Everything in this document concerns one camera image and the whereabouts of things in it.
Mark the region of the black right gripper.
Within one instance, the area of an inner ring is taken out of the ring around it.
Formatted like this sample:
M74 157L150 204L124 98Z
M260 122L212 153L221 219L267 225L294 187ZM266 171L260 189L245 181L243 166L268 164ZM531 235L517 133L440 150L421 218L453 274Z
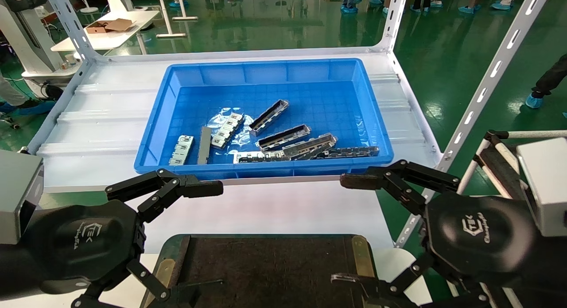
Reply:
M490 307L482 289L422 305L409 300L405 290L442 262L460 278L512 289L523 306L566 306L566 237L543 236L526 202L445 193L426 205L427 199L412 183L432 191L456 192L460 178L406 160L340 176L342 187L383 189L413 215L424 214L428 247L435 255L423 253L391 282L335 273L330 277L332 283L358 289L367 303L387 308Z

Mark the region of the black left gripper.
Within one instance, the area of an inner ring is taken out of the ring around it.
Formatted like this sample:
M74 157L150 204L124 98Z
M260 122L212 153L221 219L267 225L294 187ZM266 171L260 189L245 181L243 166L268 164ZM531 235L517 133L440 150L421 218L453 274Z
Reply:
M20 241L1 245L2 300L87 288L73 308L115 308L100 302L99 296L131 274L154 296L149 308L194 308L201 287L223 284L217 279L166 288L138 260L146 240L144 223L154 221L181 197L222 195L221 181L158 169L114 183L105 192L111 201L103 205L35 211ZM137 212L125 204L147 194L151 196Z

